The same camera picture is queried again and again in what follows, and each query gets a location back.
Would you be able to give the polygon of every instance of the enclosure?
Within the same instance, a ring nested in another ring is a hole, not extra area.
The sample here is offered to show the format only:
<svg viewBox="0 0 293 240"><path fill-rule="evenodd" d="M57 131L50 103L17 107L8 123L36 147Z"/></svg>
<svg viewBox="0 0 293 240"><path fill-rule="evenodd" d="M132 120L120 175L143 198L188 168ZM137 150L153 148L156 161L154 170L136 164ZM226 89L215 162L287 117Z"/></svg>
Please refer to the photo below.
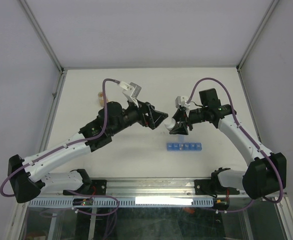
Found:
<svg viewBox="0 0 293 240"><path fill-rule="evenodd" d="M138 99L171 117L175 98L189 96L205 77L225 84L246 128L286 156L281 203L255 201L243 212L227 214L202 208L211 207L213 198L197 195L195 180L209 178L219 167L246 169L232 142L209 123L183 139L201 143L198 152L167 151L167 143L181 139L163 125L150 130L135 124L99 151L55 171L86 169L122 201L108 239L293 240L293 0L0 0L0 184L11 156L39 153L96 118L103 79L140 85ZM197 92L210 88L227 103L214 82L201 83ZM106 86L109 101L126 108L121 91ZM200 102L199 95L194 101ZM12 191L9 185L5 190ZM193 207L134 202L154 195L192 198ZM72 197L57 192L39 199L47 204L18 204L0 195L0 239L35 232L40 239L106 236L107 217L56 209ZM249 200L245 193L229 199L230 209ZM112 208L106 202L83 209L104 213ZM41 217L43 211L56 217Z"/></svg>

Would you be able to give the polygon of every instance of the white cable tray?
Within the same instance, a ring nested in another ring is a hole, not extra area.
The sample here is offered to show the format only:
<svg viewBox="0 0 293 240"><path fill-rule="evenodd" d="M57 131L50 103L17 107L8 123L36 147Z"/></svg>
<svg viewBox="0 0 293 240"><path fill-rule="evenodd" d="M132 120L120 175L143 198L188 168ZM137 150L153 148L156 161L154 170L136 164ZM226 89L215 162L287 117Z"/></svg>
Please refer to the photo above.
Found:
<svg viewBox="0 0 293 240"><path fill-rule="evenodd" d="M169 205L169 204L136 204L134 197L119 197L120 208L210 208L213 207L213 199L209 197L193 197L191 205ZM31 208L72 208L72 196L67 197L37 197L31 200L28 204ZM112 208L117 205L117 202L111 198L96 198L92 205L77 205L77 208Z"/></svg>

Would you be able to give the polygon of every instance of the metal frame bar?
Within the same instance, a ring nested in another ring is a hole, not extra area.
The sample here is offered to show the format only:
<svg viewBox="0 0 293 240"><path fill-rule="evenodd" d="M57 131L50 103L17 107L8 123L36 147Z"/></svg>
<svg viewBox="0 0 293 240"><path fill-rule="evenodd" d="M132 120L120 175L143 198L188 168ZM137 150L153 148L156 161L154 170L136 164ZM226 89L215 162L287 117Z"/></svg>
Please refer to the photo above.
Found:
<svg viewBox="0 0 293 240"><path fill-rule="evenodd" d="M239 218L239 222L240 222L241 232L242 232L242 235L243 235L243 240L249 240L248 230L247 230L245 218L244 218L244 216L242 214L239 214L238 218Z"/></svg>
<svg viewBox="0 0 293 240"><path fill-rule="evenodd" d="M53 51L46 35L42 31L35 15L33 14L32 10L29 6L29 4L27 3L26 0L17 0L17 1L20 4L22 10L24 11L30 24L32 25L36 35L38 36L40 42L42 43L45 51L47 52L47 54L51 58L52 62L54 63L54 65L56 66L56 68L58 69L59 72L63 72L63 67L62 67L58 57L56 56L55 52Z"/></svg>
<svg viewBox="0 0 293 240"><path fill-rule="evenodd" d="M47 240L53 240L53 234L55 233L57 223L57 213L52 213L50 228L47 235Z"/></svg>
<svg viewBox="0 0 293 240"><path fill-rule="evenodd" d="M56 117L66 75L67 75L67 71L62 71L60 72L58 76L56 89L54 93L52 93L52 97L53 97L52 103L47 115L47 120L45 123L45 127L43 129L43 134L42 134L40 146L38 148L38 152L42 152L48 146L53 122ZM20 231L21 231L23 221L27 211L27 206L28 206L27 203L19 204L15 202L13 206L12 214L10 217L10 221L9 221L10 227L6 229L5 238L4 238L5 240L19 239Z"/></svg>
<svg viewBox="0 0 293 240"><path fill-rule="evenodd" d="M28 204L15 202L10 216L10 225L4 235L5 240L17 240L21 234Z"/></svg>
<svg viewBox="0 0 293 240"><path fill-rule="evenodd" d="M242 211L242 217L243 217L243 220L244 220L247 239L248 240L254 240L252 229L251 229L251 223L250 223L250 219L249 219L249 215L248 215L247 210Z"/></svg>
<svg viewBox="0 0 293 240"><path fill-rule="evenodd" d="M271 2L271 4L269 5L268 9L266 10L260 24L258 25L249 45L247 46L239 64L237 65L238 69L241 69L244 65L244 63L246 62L246 60L248 59L248 56L251 52L251 50L253 49L253 47L255 46L255 44L257 43L257 40L259 39L259 36L261 35L262 31L264 30L265 26L267 25L270 17L272 16L274 10L276 9L277 5L279 4L280 0L273 0Z"/></svg>
<svg viewBox="0 0 293 240"><path fill-rule="evenodd" d="M53 123L54 123L56 114L57 114L58 105L59 105L61 94L62 94L62 89L63 89L63 86L65 84L65 80L66 80L66 75L67 75L66 70L64 70L63 72L61 72L59 74L59 78L57 80L55 91L54 91L54 93L52 93L53 99L52 99L51 107L49 109L47 119L45 122L44 130L43 130L43 134L42 134L43 137L41 139L41 143L38 148L39 152L44 151L48 147L49 139L51 136L51 130L53 127Z"/></svg>
<svg viewBox="0 0 293 240"><path fill-rule="evenodd" d="M91 178L92 180L101 180L102 178ZM212 198L209 195L196 195L194 180L210 179L208 177L173 177L173 178L144 178L144 177L128 177L128 178L103 178L106 183L106 195L116 198L135 198L137 196L166 196L176 198ZM269 194L269 198L278 197L279 193ZM218 195L218 198L225 198L225 195ZM57 193L41 194L39 199L31 201L31 204L39 201L40 198L52 198L52 200L64 201L68 197ZM239 195L230 195L232 199L249 198L249 196L241 191Z"/></svg>
<svg viewBox="0 0 293 240"><path fill-rule="evenodd" d="M247 90L245 82L243 81L241 72L242 72L241 69L237 70L237 74L238 74L238 77L240 79L240 83L242 85L242 89L243 89L243 92L244 92L246 104L248 105L248 110L249 110L251 118L252 118L252 122L253 122L253 126L254 126L254 129L255 129L256 135L257 135L257 139L261 142L261 137L260 137L260 134L259 134L259 129L258 129L258 126L257 126L257 121L256 121L256 118L255 118L255 114L253 112L252 103L251 103L251 100L249 98L248 90Z"/></svg>
<svg viewBox="0 0 293 240"><path fill-rule="evenodd" d="M96 207L92 208L92 213L93 214L97 213L97 208ZM96 218L97 218L97 216L94 216L94 215L91 217L90 228L89 228L89 231L88 231L88 240L94 239L95 229L96 229Z"/></svg>
<svg viewBox="0 0 293 240"><path fill-rule="evenodd" d="M227 65L181 65L181 66L158 66L158 65L148 65L148 66L65 66L65 70L98 70L98 69L180 69L180 68L236 68L236 64L227 64Z"/></svg>
<svg viewBox="0 0 293 240"><path fill-rule="evenodd" d="M287 240L293 240L293 210L288 197L275 207L277 216L281 220L283 233L286 235Z"/></svg>

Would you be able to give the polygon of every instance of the white table surface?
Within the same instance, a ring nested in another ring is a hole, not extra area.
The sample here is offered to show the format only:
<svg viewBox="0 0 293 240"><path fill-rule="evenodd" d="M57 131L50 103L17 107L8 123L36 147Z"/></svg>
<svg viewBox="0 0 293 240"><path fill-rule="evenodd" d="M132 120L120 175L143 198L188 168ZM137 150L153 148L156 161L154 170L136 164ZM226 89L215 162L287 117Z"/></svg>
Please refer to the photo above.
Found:
<svg viewBox="0 0 293 240"><path fill-rule="evenodd" d="M189 96L196 81L204 77L225 84L241 121L256 134L235 68L83 69L67 72L48 147L68 139L97 117L101 109L98 92L102 91L105 78L137 83L142 87L140 101L150 102L156 110L172 117L176 111L175 98ZM200 103L198 92L210 88L216 88L222 104L229 103L224 90L213 81L200 83L193 101ZM106 84L106 96L127 108L126 98L116 84ZM93 178L188 178L209 177L219 167L247 168L238 150L213 124L198 123L185 137L187 142L201 142L200 152L167 151L166 143L177 140L178 136L169 135L163 124L151 130L136 123L112 137L112 142L103 148L73 159L54 172L84 168Z"/></svg>

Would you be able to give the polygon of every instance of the white wall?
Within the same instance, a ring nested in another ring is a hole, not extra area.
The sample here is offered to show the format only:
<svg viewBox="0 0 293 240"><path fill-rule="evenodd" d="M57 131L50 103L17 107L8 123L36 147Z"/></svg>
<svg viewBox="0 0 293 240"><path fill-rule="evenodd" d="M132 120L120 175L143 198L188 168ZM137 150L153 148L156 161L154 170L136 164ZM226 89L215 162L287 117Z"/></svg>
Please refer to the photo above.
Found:
<svg viewBox="0 0 293 240"><path fill-rule="evenodd" d="M242 74L262 141L287 158L293 208L293 0L280 2Z"/></svg>
<svg viewBox="0 0 293 240"><path fill-rule="evenodd" d="M235 67L272 0L27 0L64 67Z"/></svg>
<svg viewBox="0 0 293 240"><path fill-rule="evenodd" d="M18 1L0 0L0 185L9 157L35 153L57 79ZM0 195L0 239L14 201Z"/></svg>

